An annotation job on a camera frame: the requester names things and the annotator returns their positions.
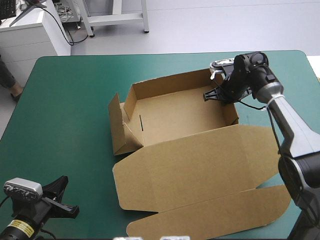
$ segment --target black cable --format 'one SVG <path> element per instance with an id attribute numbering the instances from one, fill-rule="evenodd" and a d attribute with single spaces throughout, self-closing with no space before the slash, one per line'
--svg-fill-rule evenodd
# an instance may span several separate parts
<path id="1" fill-rule="evenodd" d="M 67 31 L 68 34 L 70 35 L 70 38 L 71 38 L 71 42 L 70 42 L 70 43 L 72 43 L 72 44 L 82 43 L 83 41 L 85 41 L 85 40 L 89 37 L 89 35 L 86 35 L 86 37 L 85 37 L 84 39 L 82 39 L 82 40 L 80 40 L 80 41 L 74 41 L 74 39 L 73 39 L 73 37 L 72 37 L 72 35 L 71 35 L 71 33 L 70 33 L 70 31 L 69 31 L 68 28 L 66 28 L 66 31 Z"/>
<path id="2" fill-rule="evenodd" d="M 5 201 L 7 201 L 7 200 L 8 200 L 8 198 L 9 198 L 9 197 L 8 197 L 8 196 L 6 196 L 6 197 L 5 197 L 5 199 L 3 199 L 3 200 L 2 200 L 2 202 L 0 203 L 0 208 L 1 208 L 1 207 L 2 207 L 2 205 L 5 203 Z"/>
<path id="3" fill-rule="evenodd" d="M 43 227 L 44 227 L 44 224 L 42 223 L 41 228 L 40 228 L 40 232 L 45 233 L 45 234 L 49 234 L 53 238 L 53 240 L 57 240 L 56 236 L 52 232 L 42 229 Z"/>
<path id="4" fill-rule="evenodd" d="M 247 104 L 247 103 L 245 103 L 245 102 L 243 102 L 243 101 L 241 101 L 241 100 L 234 99 L 233 96 L 230 96 L 230 95 L 227 93 L 227 91 L 224 90 L 224 89 L 221 87 L 221 85 L 219 85 L 219 84 L 216 82 L 215 79 L 212 79 L 212 80 L 213 80 L 213 82 L 215 83 L 215 85 L 217 85 L 219 88 L 221 88 L 221 90 L 224 92 L 224 94 L 226 94 L 227 97 L 229 97 L 229 98 L 232 99 L 233 101 L 236 101 L 236 102 L 241 103 L 241 104 L 243 104 L 243 105 L 245 105 L 245 106 L 247 106 L 247 107 L 249 107 L 249 108 L 256 109 L 256 110 L 262 110 L 262 109 L 265 108 L 265 106 L 256 107 L 256 106 L 249 105 L 249 104 Z"/>
<path id="5" fill-rule="evenodd" d="M 279 153 L 280 153 L 280 157 L 282 158 L 282 161 L 285 165 L 285 168 L 286 168 L 286 171 L 288 172 L 288 175 L 289 177 L 291 178 L 291 181 L 294 183 L 295 180 L 293 179 L 293 177 L 291 176 L 290 174 L 290 171 L 289 171 L 289 168 L 288 168 L 288 164 L 287 162 L 285 161 L 284 159 L 284 154 L 283 152 L 281 151 L 281 146 L 280 146 L 280 143 L 279 143 L 279 139 L 278 139 L 278 135 L 276 133 L 276 129 L 275 129 L 275 125 L 274 125 L 274 121 L 273 121 L 273 117 L 272 117 L 272 114 L 271 114 L 271 111 L 270 109 L 267 107 L 266 108 L 267 112 L 268 112 L 268 115 L 269 115 L 269 119 L 270 119 L 270 123 L 271 123 L 271 127 L 272 127 L 272 131 L 273 131 L 273 135 L 274 135 L 274 138 L 275 138 L 275 141 L 276 141 L 276 144 L 278 146 L 278 150 L 279 150 Z M 319 223 L 320 223 L 320 216 L 317 216 L 317 213 L 316 211 L 312 208 L 311 204 L 309 202 L 307 202 L 307 200 L 302 196 L 300 195 L 301 199 L 304 201 L 304 203 L 307 205 L 308 209 L 310 209 L 314 219 L 311 218 L 311 216 L 308 214 L 308 212 L 306 213 L 306 217 L 309 219 L 309 221 L 311 222 L 311 224 L 316 227 L 316 228 L 319 228 Z"/>
<path id="6" fill-rule="evenodd" d="M 49 12 L 48 10 L 46 10 L 45 8 L 43 8 L 43 7 L 41 7 L 41 6 L 37 5 L 37 4 L 34 4 L 34 3 L 33 3 L 32 1 L 30 1 L 30 0 L 26 0 L 26 2 L 28 2 L 29 4 L 34 5 L 35 7 L 39 8 L 39 9 L 42 9 L 43 11 L 47 12 L 47 13 L 53 18 L 53 20 L 55 21 L 55 23 L 58 25 L 58 27 L 59 27 L 59 29 L 60 29 L 60 32 L 62 33 L 64 39 L 66 40 L 66 42 L 67 42 L 70 46 L 74 46 L 74 45 L 77 44 L 77 43 L 81 43 L 81 42 L 85 41 L 85 40 L 88 38 L 88 35 L 87 35 L 87 36 L 86 36 L 83 40 L 81 40 L 81 41 L 73 41 L 73 39 L 72 39 L 72 37 L 71 37 L 71 34 L 69 33 L 69 34 L 70 34 L 70 37 L 71 37 L 71 39 L 72 39 L 72 41 L 70 42 L 70 41 L 67 39 L 67 37 L 65 36 L 64 31 L 61 29 L 61 27 L 60 27 L 57 19 L 51 14 L 51 12 Z"/>

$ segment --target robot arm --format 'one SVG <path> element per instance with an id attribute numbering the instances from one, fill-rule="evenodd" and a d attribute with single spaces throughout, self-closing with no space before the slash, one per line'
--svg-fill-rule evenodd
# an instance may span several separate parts
<path id="1" fill-rule="evenodd" d="M 284 137 L 279 146 L 279 173 L 294 203 L 302 209 L 288 239 L 320 240 L 320 135 L 286 101 L 284 88 L 264 53 L 215 61 L 210 71 L 217 87 L 203 95 L 205 101 L 235 103 L 252 94 L 266 104 Z M 216 74 L 225 76 L 221 85 L 215 81 Z"/>

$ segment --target white drawer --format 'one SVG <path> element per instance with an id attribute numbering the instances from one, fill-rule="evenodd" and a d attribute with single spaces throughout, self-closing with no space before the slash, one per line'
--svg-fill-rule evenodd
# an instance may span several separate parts
<path id="1" fill-rule="evenodd" d="M 56 56 L 57 53 L 50 41 L 29 45 L 0 48 L 1 59 L 5 63 L 38 59 L 43 56 Z"/>
<path id="2" fill-rule="evenodd" d="M 15 61 L 6 63 L 7 68 L 12 73 L 14 78 L 22 85 L 26 85 L 32 69 L 35 66 L 37 59 Z"/>
<path id="3" fill-rule="evenodd" d="M 29 45 L 49 41 L 49 36 L 43 26 L 0 32 L 0 48 Z"/>

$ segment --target yellow label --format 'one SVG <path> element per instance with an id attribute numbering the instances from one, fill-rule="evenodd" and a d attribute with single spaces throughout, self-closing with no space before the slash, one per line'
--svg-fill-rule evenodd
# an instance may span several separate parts
<path id="1" fill-rule="evenodd" d="M 29 238 L 34 234 L 35 230 L 26 222 L 20 220 L 13 220 L 8 227 L 14 227 L 24 232 Z"/>

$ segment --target person's leg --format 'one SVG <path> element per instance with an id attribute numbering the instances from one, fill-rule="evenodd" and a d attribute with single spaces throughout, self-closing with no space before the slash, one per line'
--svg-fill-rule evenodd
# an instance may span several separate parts
<path id="1" fill-rule="evenodd" d="M 1 60 L 1 55 L 0 55 L 0 85 L 8 89 L 11 92 L 13 98 L 18 97 L 23 91 L 23 88 L 21 87 L 21 85 L 15 80 L 14 76 L 10 73 L 5 63 Z"/>

